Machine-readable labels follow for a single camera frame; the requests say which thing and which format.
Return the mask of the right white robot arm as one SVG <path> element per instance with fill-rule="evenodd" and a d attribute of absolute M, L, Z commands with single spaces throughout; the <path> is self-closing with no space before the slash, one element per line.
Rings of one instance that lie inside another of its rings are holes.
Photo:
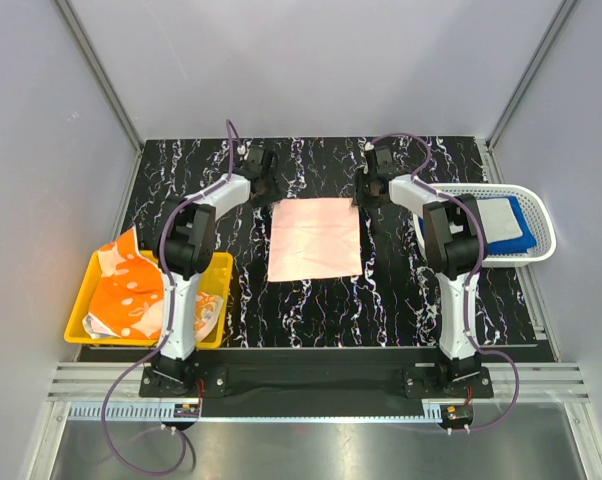
<path fill-rule="evenodd" d="M 392 203 L 419 217 L 425 259 L 439 282 L 440 350 L 435 384 L 447 396 L 467 389 L 481 370 L 476 341 L 476 290 L 487 254 L 475 197 L 453 196 L 401 171 L 387 147 L 368 142 L 365 165 L 356 171 L 354 204 L 373 208 Z"/>

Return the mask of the cream terry towel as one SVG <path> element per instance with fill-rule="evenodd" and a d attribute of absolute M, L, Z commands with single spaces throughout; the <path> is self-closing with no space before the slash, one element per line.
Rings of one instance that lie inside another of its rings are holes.
<path fill-rule="evenodd" d="M 489 244 L 517 240 L 523 236 L 508 197 L 480 199 L 477 201 L 486 239 Z"/>

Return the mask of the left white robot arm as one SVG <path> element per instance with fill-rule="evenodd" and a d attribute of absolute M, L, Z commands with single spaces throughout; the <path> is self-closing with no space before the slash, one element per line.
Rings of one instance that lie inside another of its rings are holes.
<path fill-rule="evenodd" d="M 172 197 L 155 242 L 163 283 L 163 320 L 153 374 L 177 396 L 196 386 L 194 312 L 203 273 L 215 250 L 217 221 L 250 203 L 259 208 L 282 198 L 275 178 L 277 155 L 264 146 L 240 147 L 238 160 L 212 185 L 184 197 Z"/>

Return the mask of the orange towel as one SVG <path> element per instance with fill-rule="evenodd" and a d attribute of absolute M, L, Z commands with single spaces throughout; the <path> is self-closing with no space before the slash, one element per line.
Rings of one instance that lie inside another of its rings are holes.
<path fill-rule="evenodd" d="M 96 250 L 101 269 L 83 320 L 92 338 L 156 340 L 163 318 L 163 284 L 158 261 L 141 250 L 134 227 Z M 224 300 L 198 290 L 193 309 L 195 340 L 205 338 L 219 317 Z"/>

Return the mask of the blue towel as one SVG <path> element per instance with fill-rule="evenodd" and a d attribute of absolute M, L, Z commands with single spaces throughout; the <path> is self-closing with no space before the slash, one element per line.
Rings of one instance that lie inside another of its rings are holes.
<path fill-rule="evenodd" d="M 497 243 L 488 243 L 488 252 L 490 255 L 514 255 L 514 254 L 525 254 L 532 248 L 537 246 L 537 240 L 533 236 L 525 216 L 523 214 L 522 207 L 518 199 L 514 196 L 502 196 L 508 197 L 512 202 L 512 206 L 515 211 L 515 216 L 519 221 L 519 225 L 523 231 L 523 236 L 517 240 L 503 241 Z"/>

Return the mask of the pink white towel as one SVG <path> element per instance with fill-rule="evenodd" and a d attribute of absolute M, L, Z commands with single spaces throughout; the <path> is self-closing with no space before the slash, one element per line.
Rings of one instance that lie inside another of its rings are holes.
<path fill-rule="evenodd" d="M 361 274 L 359 211 L 351 199 L 285 199 L 274 206 L 270 283 Z"/>

